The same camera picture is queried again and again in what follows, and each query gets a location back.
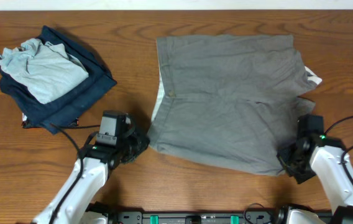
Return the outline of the grey shorts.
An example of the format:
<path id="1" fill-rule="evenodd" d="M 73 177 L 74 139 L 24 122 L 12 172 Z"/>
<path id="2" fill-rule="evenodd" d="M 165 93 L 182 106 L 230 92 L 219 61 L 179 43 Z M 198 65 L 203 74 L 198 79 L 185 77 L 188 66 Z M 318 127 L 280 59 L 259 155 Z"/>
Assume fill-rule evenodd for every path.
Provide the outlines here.
<path id="1" fill-rule="evenodd" d="M 296 138 L 304 98 L 322 79 L 291 35 L 157 39 L 159 89 L 151 148 L 189 161 L 278 176 L 277 151 Z"/>

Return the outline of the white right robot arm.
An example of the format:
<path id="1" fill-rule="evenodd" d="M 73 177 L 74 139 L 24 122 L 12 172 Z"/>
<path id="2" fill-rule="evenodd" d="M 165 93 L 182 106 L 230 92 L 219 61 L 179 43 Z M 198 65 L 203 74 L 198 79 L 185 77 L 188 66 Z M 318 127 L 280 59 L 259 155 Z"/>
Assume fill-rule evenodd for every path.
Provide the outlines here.
<path id="1" fill-rule="evenodd" d="M 279 150 L 277 159 L 298 184 L 317 177 L 331 213 L 320 215 L 303 205 L 285 205 L 275 223 L 353 223 L 353 167 L 340 139 L 310 134 Z"/>

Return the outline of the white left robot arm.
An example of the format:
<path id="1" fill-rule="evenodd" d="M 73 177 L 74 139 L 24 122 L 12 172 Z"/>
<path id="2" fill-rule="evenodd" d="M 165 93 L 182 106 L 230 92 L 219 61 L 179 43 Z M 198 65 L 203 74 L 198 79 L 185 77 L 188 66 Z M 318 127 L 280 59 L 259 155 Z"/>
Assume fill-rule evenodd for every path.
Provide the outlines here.
<path id="1" fill-rule="evenodd" d="M 33 223 L 111 223 L 111 212 L 91 203 L 120 164 L 133 162 L 149 146 L 145 134 L 110 136 L 92 133 L 81 149 L 81 159 L 49 205 Z"/>

